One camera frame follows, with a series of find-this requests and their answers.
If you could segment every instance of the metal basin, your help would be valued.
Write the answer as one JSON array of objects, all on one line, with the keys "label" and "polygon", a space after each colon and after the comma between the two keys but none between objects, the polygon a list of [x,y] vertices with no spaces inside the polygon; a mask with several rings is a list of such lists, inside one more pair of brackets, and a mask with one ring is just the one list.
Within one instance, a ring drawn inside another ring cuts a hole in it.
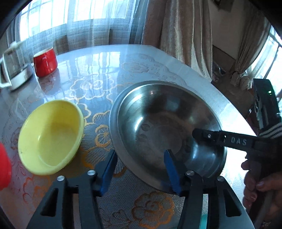
[{"label": "metal basin", "polygon": [[218,176],[225,164],[225,148],[192,137],[196,127],[221,129],[213,112],[197,95],[173,83],[145,81],[127,88],[114,102],[109,125],[125,166],[164,192],[173,193],[164,165],[166,149],[201,176]]}]

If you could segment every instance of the person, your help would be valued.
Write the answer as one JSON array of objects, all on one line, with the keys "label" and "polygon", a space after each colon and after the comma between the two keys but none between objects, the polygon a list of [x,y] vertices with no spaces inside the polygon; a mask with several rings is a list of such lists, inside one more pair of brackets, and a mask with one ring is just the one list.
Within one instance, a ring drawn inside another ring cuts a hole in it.
[{"label": "person", "polygon": [[[241,167],[243,170],[250,170],[248,160],[243,162]],[[251,175],[250,171],[248,171],[245,176],[244,183],[245,189],[243,206],[246,209],[250,209],[253,202],[255,202],[257,198],[256,190],[261,192],[275,190],[271,207],[264,219],[265,222],[270,222],[278,215],[279,211],[282,208],[282,172],[273,173],[256,183],[254,177]]]}]

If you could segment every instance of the red object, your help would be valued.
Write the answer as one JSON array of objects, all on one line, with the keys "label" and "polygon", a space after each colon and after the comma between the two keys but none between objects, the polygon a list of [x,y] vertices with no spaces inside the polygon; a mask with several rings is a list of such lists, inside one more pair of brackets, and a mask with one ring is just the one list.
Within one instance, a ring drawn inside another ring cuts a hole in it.
[{"label": "red object", "polygon": [[53,48],[44,49],[33,56],[35,73],[38,77],[51,74],[58,67],[57,58]]},{"label": "red object", "polygon": [[11,181],[12,166],[6,149],[0,143],[0,190],[7,187]]}]

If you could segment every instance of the screw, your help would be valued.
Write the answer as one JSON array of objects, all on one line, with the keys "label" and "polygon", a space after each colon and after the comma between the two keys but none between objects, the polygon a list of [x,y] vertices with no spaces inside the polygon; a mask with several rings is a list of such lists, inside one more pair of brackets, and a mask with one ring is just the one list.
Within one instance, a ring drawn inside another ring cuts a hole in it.
[{"label": "screw", "polygon": [[187,176],[194,176],[194,171],[193,170],[188,170],[187,172],[186,172],[186,175]]},{"label": "screw", "polygon": [[57,181],[63,181],[64,179],[65,179],[64,176],[58,176],[58,177],[57,177]]},{"label": "screw", "polygon": [[224,179],[224,177],[222,177],[222,176],[218,176],[218,177],[217,177],[217,180],[222,182],[222,181],[224,181],[225,179]]},{"label": "screw", "polygon": [[95,170],[89,170],[89,171],[87,172],[87,174],[88,174],[89,176],[93,176],[93,175],[96,174],[96,171],[95,171]]}]

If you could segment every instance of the bowl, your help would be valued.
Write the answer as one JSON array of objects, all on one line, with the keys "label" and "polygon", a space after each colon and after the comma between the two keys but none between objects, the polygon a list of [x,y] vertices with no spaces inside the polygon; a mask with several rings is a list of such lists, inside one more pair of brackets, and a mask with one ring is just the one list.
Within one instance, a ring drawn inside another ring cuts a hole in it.
[{"label": "bowl", "polygon": [[197,143],[197,128],[221,130],[213,111],[191,91],[169,82],[146,81],[125,89],[110,112],[113,146],[124,165],[150,186],[173,193],[164,165],[171,149],[187,169],[220,175],[226,148]]},{"label": "bowl", "polygon": [[36,108],[24,122],[19,157],[28,171],[51,175],[75,156],[82,140],[84,118],[75,104],[53,100]]}]

